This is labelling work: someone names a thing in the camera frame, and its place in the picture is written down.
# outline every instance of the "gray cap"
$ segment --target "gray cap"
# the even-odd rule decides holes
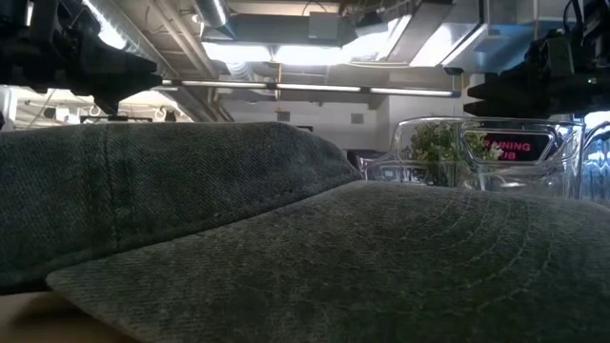
[[[610,210],[357,181],[278,124],[0,135],[0,287],[145,342],[608,341]]]

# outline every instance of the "stitching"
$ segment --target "stitching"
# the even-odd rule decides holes
[[[307,199],[309,197],[318,195],[318,194],[320,194],[322,192],[327,191],[330,188],[335,188],[335,187],[341,186],[342,184],[341,185],[334,185],[333,182],[336,181],[336,180],[341,180],[341,179],[348,180],[348,179],[350,179],[351,181],[358,181],[359,179],[354,179],[355,176],[357,176],[357,174],[354,173],[353,171],[347,171],[347,172],[345,172],[345,173],[343,173],[343,174],[341,174],[339,176],[335,176],[335,177],[332,177],[332,178],[329,178],[329,179],[325,179],[325,180],[323,180],[321,182],[316,182],[314,184],[306,185],[306,186],[304,186],[302,188],[299,188],[297,190],[289,190],[289,191],[286,191],[284,193],[272,195],[270,197],[267,197],[267,198],[264,198],[264,199],[261,199],[261,200],[251,201],[247,205],[242,206],[242,207],[240,207],[238,209],[230,209],[230,210],[226,210],[224,212],[213,213],[212,216],[207,217],[207,218],[202,218],[202,219],[195,220],[193,222],[188,222],[188,223],[180,223],[180,224],[174,225],[174,226],[168,226],[168,227],[165,228],[165,230],[169,232],[169,231],[171,231],[172,229],[175,229],[175,228],[180,228],[180,227],[183,227],[183,226],[190,226],[190,225],[195,225],[195,224],[202,224],[202,223],[206,223],[206,222],[209,222],[209,221],[212,221],[212,220],[217,220],[219,217],[225,216],[227,214],[234,213],[234,212],[240,212],[240,211],[242,211],[242,210],[244,210],[244,209],[246,209],[248,207],[252,207],[252,206],[266,205],[266,204],[268,204],[268,203],[270,203],[272,201],[275,201],[279,197],[284,197],[286,195],[291,195],[291,194],[294,194],[296,192],[300,192],[300,191],[302,191],[304,189],[307,189],[307,188],[317,187],[317,186],[320,186],[320,185],[327,185],[327,186],[324,187],[324,190],[316,192],[315,194],[307,195],[307,196],[305,196],[303,198],[296,199],[294,202],[291,202],[291,203],[295,203],[295,202]],[[280,207],[287,206],[287,205],[290,205],[290,203],[289,204],[283,204]],[[261,213],[256,213],[256,214],[251,215],[251,216],[246,216],[246,217],[243,217],[243,218],[237,218],[234,222],[241,221],[241,220],[246,220],[246,219],[252,218],[252,217],[254,217],[256,215],[260,215],[260,214]],[[229,225],[231,223],[232,222],[221,223],[217,227],[210,228],[210,230],[211,229],[216,229],[216,228],[219,228],[219,227],[222,227],[222,226],[226,226],[226,225]],[[151,246],[151,245],[154,245],[154,244],[159,244],[159,243],[164,243],[164,242],[172,241],[172,240],[179,239],[181,237],[185,237],[185,236],[192,235],[192,234],[198,234],[198,232],[189,232],[189,233],[186,233],[184,235],[180,235],[180,236],[173,237],[173,238],[168,238],[167,240],[162,240],[162,241],[158,241],[158,242],[151,242],[149,244],[144,244],[144,245],[139,246],[139,247],[134,247],[134,248],[130,248],[128,250],[124,250],[123,252],[128,252],[128,251],[131,251],[131,250],[136,250],[136,249],[141,249],[141,248],[144,248],[144,247],[148,247],[148,246]],[[69,256],[71,254],[79,254],[79,253],[86,252],[86,251],[96,250],[96,249],[99,249],[100,247],[103,247],[103,245],[102,246],[87,247],[87,248],[79,250],[79,251],[63,253],[62,255],[54,257],[53,259],[51,259],[49,261],[46,261],[43,264],[29,266],[29,267],[20,269],[18,271],[0,272],[0,277],[4,278],[4,277],[6,277],[6,275],[15,275],[15,274],[19,274],[19,273],[22,273],[22,272],[31,271],[32,269],[41,269],[41,268],[44,268],[45,266],[48,266],[49,264],[52,264],[54,261],[62,259],[62,258],[66,258],[67,256]],[[96,256],[93,259],[105,258],[105,257],[113,255],[114,253],[122,253],[122,252],[119,252],[118,249],[116,248],[116,246],[114,246],[114,251],[113,252],[111,252],[109,254],[104,254],[104,255],[101,255],[101,256]],[[68,267],[75,266],[77,264],[85,263],[85,262],[88,262],[88,261],[79,261],[79,262],[76,262],[76,263],[72,263],[72,264],[70,264],[68,266],[60,267],[59,269],[68,268]]]
[[[109,189],[109,196],[110,196],[110,208],[111,208],[111,216],[112,216],[112,223],[111,223],[111,237],[112,237],[112,246],[113,249],[116,251],[118,248],[118,244],[116,241],[116,226],[118,224],[117,222],[117,218],[116,218],[116,210],[114,209],[114,188],[112,186],[112,176],[111,176],[111,162],[110,162],[110,158],[108,157],[108,136],[109,136],[109,129],[110,125],[107,125],[104,128],[104,165],[105,165],[105,169],[106,169],[106,181],[108,182],[108,189]]]
[[[126,126],[125,130],[127,131],[125,133],[126,137],[130,136],[130,128],[131,126]],[[134,221],[132,220],[133,218],[133,214],[134,214],[134,210],[133,210],[133,194],[132,194],[132,161],[131,159],[128,158],[129,154],[128,154],[128,148],[129,148],[129,139],[125,139],[124,141],[124,146],[121,147],[121,151],[123,152],[123,156],[121,158],[121,162],[123,164],[123,172],[125,173],[125,180],[126,183],[124,185],[124,192],[125,192],[125,198],[127,203],[126,208],[129,209],[129,212],[126,215],[125,218],[125,222],[128,223],[128,225],[131,225]],[[119,246],[119,240],[121,239],[120,235],[116,236],[117,242],[116,242],[116,248],[118,249]]]

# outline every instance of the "ceiling light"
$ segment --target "ceiling light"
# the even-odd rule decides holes
[[[281,46],[275,62],[292,66],[334,66],[350,62],[339,47]]]
[[[111,47],[122,50],[127,46],[127,41],[121,37],[118,31],[111,25],[111,23],[104,18],[104,15],[92,5],[90,0],[83,0],[83,4],[89,7],[91,13],[100,24],[101,30],[99,32],[99,38]]]
[[[359,92],[360,91],[360,87],[300,85],[300,84],[277,84],[277,88],[279,90],[295,90],[295,91],[347,91],[347,92]]]
[[[440,64],[445,67],[451,62],[453,62],[458,56],[460,56],[466,48],[468,48],[471,44],[473,44],[479,36],[481,36],[487,30],[487,24],[481,25],[475,33],[473,33],[470,37],[466,38],[465,41],[460,43],[453,52],[449,54]]]
[[[441,25],[434,32],[428,41],[421,47],[413,61],[409,63],[411,67],[435,67],[442,62],[445,57],[454,49],[454,36],[445,25]]]
[[[390,89],[390,88],[371,88],[373,94],[385,95],[420,95],[420,96],[452,96],[452,91],[432,91],[432,90],[409,90],[409,89]]]
[[[266,62],[271,60],[269,49],[260,45],[203,43],[213,60],[222,62]]]

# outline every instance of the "duct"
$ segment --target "duct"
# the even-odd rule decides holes
[[[248,82],[265,82],[263,76],[257,75],[252,70],[252,65],[249,62],[228,62],[225,63],[229,74],[234,80]],[[275,91],[269,90],[249,90],[265,96],[274,96]]]
[[[452,0],[422,1],[388,56],[389,62],[410,63],[438,30],[453,7]]]
[[[332,13],[312,16],[236,14],[231,17],[234,42],[261,45],[317,45],[342,47],[357,38],[347,18]],[[217,30],[204,30],[202,40],[226,43]]]
[[[226,0],[194,0],[194,7],[206,27],[214,28],[234,38],[230,22],[231,11]]]
[[[148,38],[132,22],[132,20],[112,0],[89,0],[91,6],[109,22],[117,33],[128,42],[126,51],[147,58],[157,65],[157,73],[163,78],[177,78],[180,75],[168,61],[157,51]],[[183,105],[185,113],[195,121],[216,121],[214,109],[200,101],[187,88],[178,91],[162,93]]]
[[[514,67],[523,60],[536,36],[542,37],[549,30],[562,27],[567,1],[478,1],[481,24],[484,22],[487,30],[480,30],[476,37],[464,39],[462,44],[467,41],[468,44],[458,47],[459,54],[443,66],[474,73],[500,72]],[[573,21],[573,12],[570,10],[568,13],[568,20]]]

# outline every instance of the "black machine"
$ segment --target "black machine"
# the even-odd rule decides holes
[[[106,114],[161,84],[154,62],[100,40],[100,24],[81,0],[34,4],[28,26],[28,0],[0,0],[0,84],[92,95]]]
[[[481,99],[464,106],[476,116],[548,118],[610,111],[610,1],[585,0],[584,13],[570,0],[563,30],[553,30],[531,44],[525,60],[468,90]],[[566,16],[573,8],[577,24]]]

